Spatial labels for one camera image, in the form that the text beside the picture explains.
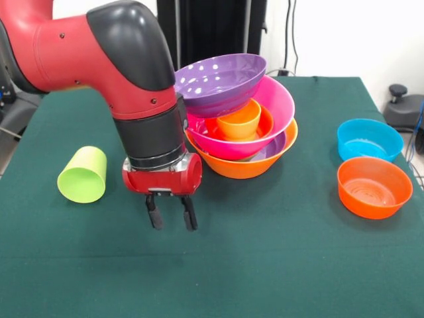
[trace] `orange plastic bowl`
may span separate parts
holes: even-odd
[[[261,139],[267,137],[272,129],[274,128],[274,119],[272,118],[272,114],[267,108],[261,106],[261,113],[260,113],[260,120],[258,128],[254,134],[254,139]],[[214,139],[219,140],[225,140],[225,137],[223,136],[223,133],[220,131],[217,119],[216,118],[209,118],[205,119],[205,126],[207,129],[207,135]]]
[[[347,160],[341,164],[337,179],[343,205],[367,219],[391,217],[413,193],[407,174],[391,162],[379,158]]]
[[[297,123],[293,119],[286,129],[286,145],[278,154],[258,161],[237,162],[228,161],[213,157],[202,151],[195,143],[190,131],[186,131],[187,139],[197,150],[200,156],[206,161],[211,169],[222,176],[232,179],[249,179],[257,177],[268,170],[287,150],[289,150],[297,138]]]
[[[230,115],[217,118],[217,124],[227,141],[251,141],[255,139],[261,107],[250,99],[246,106]]]

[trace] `stacked bowls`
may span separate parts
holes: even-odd
[[[187,139],[222,176],[263,174],[297,138],[293,98],[264,75],[265,68],[260,56],[230,54],[176,72],[176,91],[188,112]]]

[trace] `pink bowl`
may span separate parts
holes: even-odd
[[[232,142],[207,136],[205,119],[188,115],[189,131],[197,145],[210,155],[224,160],[241,160],[256,154],[281,134],[294,118],[294,101],[288,90],[276,80],[264,76],[258,91],[252,96],[261,106],[267,108],[274,118],[274,128],[266,138],[247,142]]]

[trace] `black curtain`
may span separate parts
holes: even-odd
[[[181,67],[244,50],[247,0],[180,0]],[[259,54],[266,0],[252,0],[248,52]],[[158,0],[158,20],[177,66],[174,0]]]

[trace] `dark green fabric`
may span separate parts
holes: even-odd
[[[98,93],[45,97],[0,180],[0,317],[422,317],[415,180],[410,202],[384,221],[338,199],[337,127],[382,120],[361,80],[281,82],[295,99],[297,142],[253,180],[205,165],[195,233],[175,198],[158,200],[166,227],[151,228],[144,197],[122,182],[125,154]],[[107,191],[80,205],[56,178],[88,144],[108,157]]]

